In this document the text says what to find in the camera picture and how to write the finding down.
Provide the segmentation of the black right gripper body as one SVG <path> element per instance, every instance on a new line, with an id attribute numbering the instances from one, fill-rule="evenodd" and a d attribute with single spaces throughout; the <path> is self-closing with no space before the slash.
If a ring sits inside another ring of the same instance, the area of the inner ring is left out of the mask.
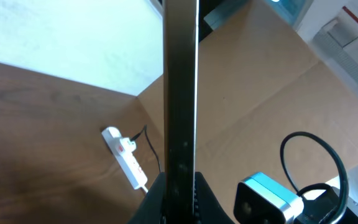
<path id="1" fill-rule="evenodd" d="M 294 223 L 295 224 L 318 224 L 338 204 L 339 190 L 331 187 L 325 190 L 320 196 L 313 200 L 304 199 L 304 209 Z M 349 205 L 339 224 L 358 224 L 358 208 L 351 208 Z"/>

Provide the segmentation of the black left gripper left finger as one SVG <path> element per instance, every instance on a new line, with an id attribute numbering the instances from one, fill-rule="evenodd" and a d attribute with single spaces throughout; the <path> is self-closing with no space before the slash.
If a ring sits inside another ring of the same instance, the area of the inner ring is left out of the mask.
<path id="1" fill-rule="evenodd" d="M 160 224 L 165 193 L 165 173 L 160 173 L 127 224 Z"/>

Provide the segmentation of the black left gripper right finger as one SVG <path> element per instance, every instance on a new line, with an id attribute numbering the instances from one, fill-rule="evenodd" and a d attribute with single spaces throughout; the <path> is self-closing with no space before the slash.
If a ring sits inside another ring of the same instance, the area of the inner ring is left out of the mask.
<path id="1" fill-rule="evenodd" d="M 195 218 L 200 224 L 234 224 L 209 187 L 204 176 L 195 172 Z"/>

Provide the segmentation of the rose gold Galaxy smartphone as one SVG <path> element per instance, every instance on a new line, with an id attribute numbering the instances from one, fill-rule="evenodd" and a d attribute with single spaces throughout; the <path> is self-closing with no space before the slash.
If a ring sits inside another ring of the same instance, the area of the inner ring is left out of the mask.
<path id="1" fill-rule="evenodd" d="M 194 222 L 198 16 L 197 0 L 163 2 L 167 223 Z"/>

